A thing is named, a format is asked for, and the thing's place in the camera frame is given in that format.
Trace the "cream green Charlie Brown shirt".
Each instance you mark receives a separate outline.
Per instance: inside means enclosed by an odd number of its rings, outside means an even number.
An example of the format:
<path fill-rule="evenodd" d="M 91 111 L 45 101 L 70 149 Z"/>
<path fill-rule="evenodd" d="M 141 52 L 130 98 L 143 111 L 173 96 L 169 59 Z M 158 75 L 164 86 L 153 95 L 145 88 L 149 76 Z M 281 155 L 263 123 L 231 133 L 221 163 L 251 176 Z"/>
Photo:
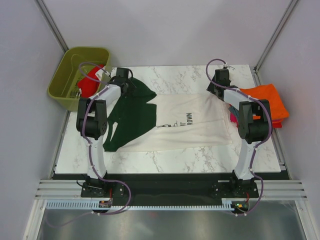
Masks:
<path fill-rule="evenodd" d="M 142 81 L 108 115 L 105 152 L 154 152 L 232 143 L 221 102 L 211 93 L 156 94 Z"/>

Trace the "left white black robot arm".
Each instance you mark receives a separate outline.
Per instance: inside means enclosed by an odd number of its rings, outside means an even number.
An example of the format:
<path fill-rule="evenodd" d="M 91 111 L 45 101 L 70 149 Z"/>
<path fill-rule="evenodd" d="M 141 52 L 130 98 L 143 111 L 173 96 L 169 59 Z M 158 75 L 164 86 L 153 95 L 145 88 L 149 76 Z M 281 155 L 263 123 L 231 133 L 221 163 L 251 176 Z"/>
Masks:
<path fill-rule="evenodd" d="M 107 106 L 134 87 L 133 72 L 128 68 L 117 67 L 111 73 L 110 81 L 89 98 L 78 102 L 76 129 L 88 148 L 88 170 L 81 187 L 82 198 L 112 197 L 113 180 L 107 180 L 104 162 L 103 138 L 112 125 L 108 123 Z"/>

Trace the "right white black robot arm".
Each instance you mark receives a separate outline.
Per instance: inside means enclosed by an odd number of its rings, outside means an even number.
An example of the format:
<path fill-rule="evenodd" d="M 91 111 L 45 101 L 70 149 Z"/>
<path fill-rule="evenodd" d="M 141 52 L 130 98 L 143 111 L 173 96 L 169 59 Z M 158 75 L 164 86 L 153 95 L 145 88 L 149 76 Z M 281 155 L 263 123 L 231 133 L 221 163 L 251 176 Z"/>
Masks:
<path fill-rule="evenodd" d="M 239 159 L 232 171 L 228 191 L 235 197 L 245 197 L 257 187 L 255 184 L 255 158 L 260 145 L 272 133 L 270 103 L 267 99 L 256 99 L 231 85 L 230 73 L 226 67 L 216 69 L 209 77 L 207 91 L 238 112 L 238 134 L 241 138 Z"/>

